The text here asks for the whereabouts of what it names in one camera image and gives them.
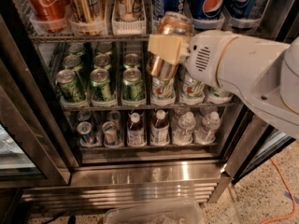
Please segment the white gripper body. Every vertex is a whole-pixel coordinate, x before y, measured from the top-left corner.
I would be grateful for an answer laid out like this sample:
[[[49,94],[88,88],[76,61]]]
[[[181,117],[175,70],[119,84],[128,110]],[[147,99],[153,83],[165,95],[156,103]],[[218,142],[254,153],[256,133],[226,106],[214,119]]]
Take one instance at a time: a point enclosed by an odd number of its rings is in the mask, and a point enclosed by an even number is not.
[[[190,40],[190,56],[185,63],[189,75],[208,86],[218,87],[218,66],[235,39],[237,35],[220,30],[208,30],[195,35]]]

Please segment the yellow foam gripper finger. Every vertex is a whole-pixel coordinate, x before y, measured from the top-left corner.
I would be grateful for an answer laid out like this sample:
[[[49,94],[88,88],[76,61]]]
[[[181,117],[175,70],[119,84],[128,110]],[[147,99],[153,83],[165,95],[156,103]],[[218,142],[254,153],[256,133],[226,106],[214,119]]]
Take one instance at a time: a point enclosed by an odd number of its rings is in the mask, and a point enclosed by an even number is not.
[[[190,56],[189,40],[179,35],[150,35],[148,51],[164,61],[177,65]]]

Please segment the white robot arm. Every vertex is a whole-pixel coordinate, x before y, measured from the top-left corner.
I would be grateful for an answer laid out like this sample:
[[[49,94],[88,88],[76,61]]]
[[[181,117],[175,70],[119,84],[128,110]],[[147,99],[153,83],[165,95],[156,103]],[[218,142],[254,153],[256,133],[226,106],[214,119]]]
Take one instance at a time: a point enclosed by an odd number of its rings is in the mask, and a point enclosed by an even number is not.
[[[299,139],[299,39],[291,44],[228,31],[151,35],[148,51],[192,78],[236,95],[255,115]]]

